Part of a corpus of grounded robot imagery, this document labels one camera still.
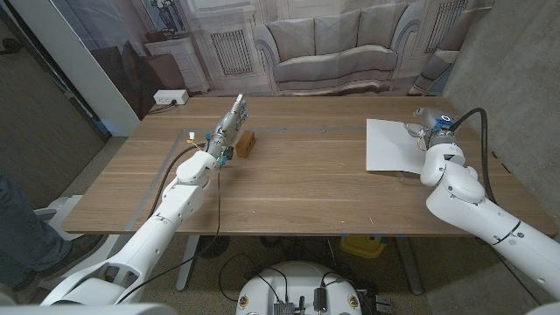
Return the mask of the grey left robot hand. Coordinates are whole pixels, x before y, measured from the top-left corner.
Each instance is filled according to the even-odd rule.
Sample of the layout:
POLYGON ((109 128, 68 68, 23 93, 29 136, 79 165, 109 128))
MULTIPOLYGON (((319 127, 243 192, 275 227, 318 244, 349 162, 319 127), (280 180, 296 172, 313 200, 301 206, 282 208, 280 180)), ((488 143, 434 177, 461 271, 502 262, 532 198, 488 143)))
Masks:
POLYGON ((216 123, 205 152, 214 158, 224 155, 224 151, 233 144, 248 116, 246 101, 243 95, 239 94, 232 108, 216 123))

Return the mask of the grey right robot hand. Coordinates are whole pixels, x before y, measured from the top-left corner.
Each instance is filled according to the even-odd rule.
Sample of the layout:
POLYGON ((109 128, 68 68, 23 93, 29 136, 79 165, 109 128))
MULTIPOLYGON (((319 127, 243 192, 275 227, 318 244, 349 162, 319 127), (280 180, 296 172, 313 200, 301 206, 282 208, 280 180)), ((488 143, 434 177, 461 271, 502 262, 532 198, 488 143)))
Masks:
POLYGON ((456 138, 451 126, 455 123, 452 115, 437 108, 419 108, 413 116, 421 119, 422 123, 403 124, 408 134, 418 139, 421 150, 427 151, 437 144, 455 144, 456 138))

